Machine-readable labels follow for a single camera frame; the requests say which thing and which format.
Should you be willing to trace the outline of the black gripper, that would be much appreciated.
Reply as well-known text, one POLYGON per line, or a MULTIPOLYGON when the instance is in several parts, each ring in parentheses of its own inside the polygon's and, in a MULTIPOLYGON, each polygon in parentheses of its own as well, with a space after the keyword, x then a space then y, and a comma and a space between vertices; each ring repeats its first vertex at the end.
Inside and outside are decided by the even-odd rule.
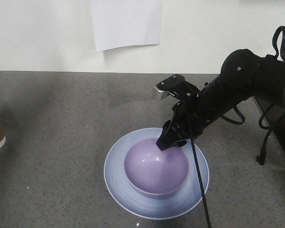
POLYGON ((165 123, 156 142, 161 151, 184 146, 186 139, 198 137, 225 113, 225 84, 220 79, 214 79, 202 90, 184 81, 170 95, 179 102, 172 108, 173 118, 165 123))

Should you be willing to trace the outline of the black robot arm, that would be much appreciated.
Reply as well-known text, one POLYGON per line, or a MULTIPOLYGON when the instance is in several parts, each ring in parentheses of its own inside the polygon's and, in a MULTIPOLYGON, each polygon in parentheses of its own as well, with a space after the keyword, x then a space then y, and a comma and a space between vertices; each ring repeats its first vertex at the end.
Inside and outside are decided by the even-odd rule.
POLYGON ((252 96, 285 108, 285 61, 239 49, 226 58, 220 74, 202 90, 182 75, 172 75, 160 86, 179 99, 172 108, 173 118, 165 123, 157 141, 158 147, 166 150, 182 147, 185 140, 198 137, 206 127, 252 96))

